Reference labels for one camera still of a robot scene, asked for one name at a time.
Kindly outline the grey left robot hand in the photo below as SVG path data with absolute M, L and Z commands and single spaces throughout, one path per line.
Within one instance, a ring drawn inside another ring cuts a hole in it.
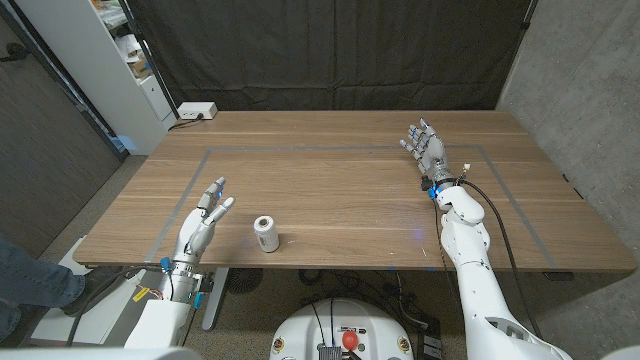
M 163 301 L 188 303 L 200 289 L 203 275 L 196 272 L 196 267 L 214 237 L 216 225 L 235 203 L 230 196 L 218 204 L 225 183 L 225 177 L 212 183 L 184 220 L 158 288 Z

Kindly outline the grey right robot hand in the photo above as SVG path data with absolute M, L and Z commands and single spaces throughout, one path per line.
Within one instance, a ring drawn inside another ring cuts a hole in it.
M 421 173 L 421 189 L 435 199 L 440 192 L 454 185 L 454 177 L 450 171 L 445 147 L 434 128 L 423 118 L 419 125 L 410 125 L 409 140 L 401 139 L 400 145 L 407 150 L 417 162 Z

